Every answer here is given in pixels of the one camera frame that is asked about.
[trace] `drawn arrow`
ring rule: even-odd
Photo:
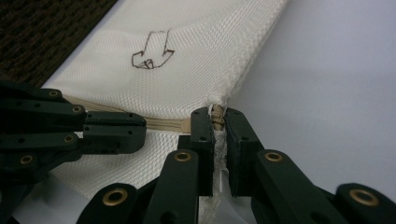
[[[132,55],[132,65],[136,68],[153,69],[163,66],[175,53],[168,49],[169,31],[150,32],[145,48]]]

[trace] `black ink drawing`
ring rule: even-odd
[[[169,31],[150,32],[143,50],[132,55],[132,66],[143,69],[154,69],[163,66],[175,53],[168,49]]]

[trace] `white table surface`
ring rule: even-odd
[[[396,202],[395,22],[393,0],[291,0],[233,107],[317,186],[357,182]],[[88,201],[42,185],[15,217],[75,222]],[[246,200],[223,201],[216,223],[254,223]]]

